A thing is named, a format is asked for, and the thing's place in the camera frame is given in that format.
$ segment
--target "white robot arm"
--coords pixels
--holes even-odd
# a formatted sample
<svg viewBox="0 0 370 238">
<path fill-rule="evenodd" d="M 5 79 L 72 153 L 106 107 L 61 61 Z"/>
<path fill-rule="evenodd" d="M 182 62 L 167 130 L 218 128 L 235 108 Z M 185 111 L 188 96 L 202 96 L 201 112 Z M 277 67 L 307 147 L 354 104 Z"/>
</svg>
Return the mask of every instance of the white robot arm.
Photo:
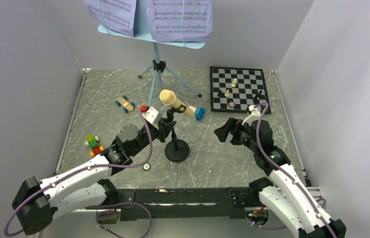
<svg viewBox="0 0 370 238">
<path fill-rule="evenodd" d="M 124 168 L 141 166 L 130 166 L 131 157 L 156 138 L 164 142 L 176 124 L 161 118 L 154 108 L 145 107 L 142 111 L 146 126 L 142 129 L 134 125 L 124 126 L 112 144 L 93 159 L 51 178 L 37 181 L 31 177 L 23 182 L 12 207 L 26 235 L 43 230 L 65 213 L 88 206 L 119 203 L 117 189 L 105 178 Z M 8 226 L 9 223 L 4 229 L 6 236 L 18 234 L 9 234 Z"/>
<path fill-rule="evenodd" d="M 249 148 L 258 167 L 269 177 L 249 184 L 254 201 L 274 212 L 296 238 L 343 238 L 345 225 L 341 220 L 334 221 L 309 194 L 289 158 L 274 146 L 272 129 L 267 121 L 262 121 L 257 107 L 248 107 L 250 115 L 243 121 L 229 118 L 224 126 L 214 130 L 220 142 L 225 142 L 232 134 L 230 143 Z M 286 199 L 272 182 L 281 189 Z"/>
</svg>

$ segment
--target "gray marble table surface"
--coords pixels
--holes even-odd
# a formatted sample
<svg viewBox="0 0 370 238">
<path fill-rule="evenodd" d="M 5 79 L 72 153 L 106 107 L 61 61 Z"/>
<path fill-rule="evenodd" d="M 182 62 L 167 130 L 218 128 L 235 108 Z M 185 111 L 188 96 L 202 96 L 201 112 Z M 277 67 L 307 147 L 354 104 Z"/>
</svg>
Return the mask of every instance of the gray marble table surface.
<svg viewBox="0 0 370 238">
<path fill-rule="evenodd" d="M 68 138 L 59 172 L 65 172 L 91 159 L 84 141 L 89 134 L 97 135 L 100 144 L 110 145 L 116 134 L 126 124 L 141 128 L 143 123 L 138 109 L 126 114 L 122 107 L 115 104 L 122 95 L 137 106 L 146 105 L 150 94 L 153 72 L 148 72 L 139 79 L 142 70 L 91 70 L 80 96 L 74 122 Z M 176 72 L 195 87 L 202 98 L 197 97 L 185 86 L 176 90 L 182 101 L 194 107 L 204 107 L 206 113 L 201 121 L 185 115 L 175 115 L 175 131 L 179 139 L 185 140 L 190 147 L 190 155 L 181 163 L 171 163 L 164 155 L 165 143 L 154 141 L 153 155 L 150 159 L 152 168 L 125 169 L 110 178 L 117 188 L 202 188 L 248 186 L 256 179 L 265 177 L 256 166 L 253 153 L 244 146 L 220 143 L 214 130 L 223 126 L 229 117 L 244 119 L 242 113 L 217 113 L 210 111 L 210 73 L 208 69 L 181 69 Z M 278 89 L 270 70 L 264 70 L 266 88 L 272 114 L 264 119 L 270 123 L 274 133 L 275 145 L 284 150 L 294 165 L 298 176 L 302 175 L 300 161 Z M 180 81 L 165 71 L 163 82 L 167 89 L 177 86 Z M 153 100 L 153 107 L 163 112 L 168 109 L 158 98 Z M 143 161 L 149 152 L 145 148 L 133 158 L 135 163 Z"/>
</svg>

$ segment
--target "microphone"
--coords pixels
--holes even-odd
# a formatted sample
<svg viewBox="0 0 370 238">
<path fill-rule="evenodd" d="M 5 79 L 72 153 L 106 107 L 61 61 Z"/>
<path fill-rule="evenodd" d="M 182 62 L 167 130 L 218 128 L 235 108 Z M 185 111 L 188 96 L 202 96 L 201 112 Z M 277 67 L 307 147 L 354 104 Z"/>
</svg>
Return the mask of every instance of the microphone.
<svg viewBox="0 0 370 238">
<path fill-rule="evenodd" d="M 192 106 L 186 106 L 180 99 L 176 97 L 176 94 L 173 91 L 164 89 L 160 92 L 160 100 L 166 106 L 171 106 L 182 111 L 184 114 L 195 118 L 200 121 L 204 115 L 204 108 L 195 108 Z"/>
</svg>

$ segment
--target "white chess piece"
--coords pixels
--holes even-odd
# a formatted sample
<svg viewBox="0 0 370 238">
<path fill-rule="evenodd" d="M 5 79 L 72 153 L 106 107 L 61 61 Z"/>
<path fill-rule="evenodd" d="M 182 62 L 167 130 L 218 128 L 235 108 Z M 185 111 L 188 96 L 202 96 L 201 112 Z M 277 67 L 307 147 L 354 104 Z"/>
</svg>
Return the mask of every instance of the white chess piece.
<svg viewBox="0 0 370 238">
<path fill-rule="evenodd" d="M 236 83 L 237 83 L 237 78 L 234 78 L 233 83 L 231 83 L 231 87 L 232 88 L 236 87 Z"/>
</svg>

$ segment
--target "music stand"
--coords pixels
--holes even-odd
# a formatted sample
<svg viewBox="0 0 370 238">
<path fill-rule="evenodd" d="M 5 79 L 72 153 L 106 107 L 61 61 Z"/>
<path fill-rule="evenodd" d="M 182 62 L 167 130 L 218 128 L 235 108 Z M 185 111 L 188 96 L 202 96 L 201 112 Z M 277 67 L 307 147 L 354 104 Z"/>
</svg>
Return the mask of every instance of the music stand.
<svg viewBox="0 0 370 238">
<path fill-rule="evenodd" d="M 137 6 L 135 11 L 135 19 L 134 19 L 134 35 L 135 37 L 129 37 L 125 36 L 121 33 L 115 32 L 107 28 L 106 26 L 100 25 L 98 27 L 98 31 L 105 34 L 115 35 L 115 36 L 121 36 L 121 37 L 127 37 L 131 39 L 138 39 L 143 41 L 150 41 L 153 43 L 154 47 L 154 55 L 155 59 L 153 60 L 153 63 L 140 75 L 138 75 L 139 78 L 142 78 L 142 76 L 147 73 L 148 71 L 153 68 L 154 74 L 153 74 L 153 83 L 151 85 L 151 91 L 150 91 L 150 98 L 148 101 L 148 106 L 151 106 L 152 100 L 154 97 L 157 97 L 158 94 L 154 95 L 154 88 L 156 86 L 156 79 L 159 81 L 160 89 L 164 89 L 163 80 L 161 74 L 165 69 L 169 71 L 173 76 L 181 81 L 181 84 L 179 84 L 176 88 L 185 85 L 188 87 L 192 92 L 194 92 L 198 97 L 202 97 L 202 95 L 193 88 L 189 83 L 187 83 L 183 78 L 181 78 L 175 71 L 173 71 L 171 68 L 166 66 L 166 62 L 160 61 L 160 54 L 159 54 L 159 44 L 166 44 L 171 46 L 179 46 L 179 47 L 186 47 L 191 49 L 199 49 L 202 48 L 205 45 L 205 42 L 157 42 L 151 38 L 150 34 L 150 28 L 148 26 L 148 20 L 147 20 L 147 3 L 146 0 L 137 0 Z"/>
</svg>

